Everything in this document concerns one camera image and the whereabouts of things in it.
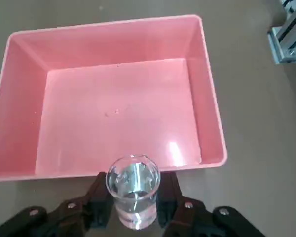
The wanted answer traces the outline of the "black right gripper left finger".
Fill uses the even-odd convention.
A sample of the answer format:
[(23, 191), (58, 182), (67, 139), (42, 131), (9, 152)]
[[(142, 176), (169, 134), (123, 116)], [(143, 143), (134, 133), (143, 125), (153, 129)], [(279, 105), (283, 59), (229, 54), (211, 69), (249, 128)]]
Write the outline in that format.
[(0, 225), (0, 237), (83, 237), (91, 228), (105, 228), (113, 207), (100, 172), (87, 193), (63, 201), (55, 210), (24, 208)]

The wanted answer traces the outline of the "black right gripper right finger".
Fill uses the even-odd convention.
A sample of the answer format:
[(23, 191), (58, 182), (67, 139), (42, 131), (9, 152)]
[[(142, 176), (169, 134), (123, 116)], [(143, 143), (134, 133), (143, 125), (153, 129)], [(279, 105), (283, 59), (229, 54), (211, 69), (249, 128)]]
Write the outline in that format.
[(200, 200), (183, 196), (175, 172), (161, 172), (157, 220), (164, 237), (257, 237), (258, 229), (229, 206), (208, 211)]

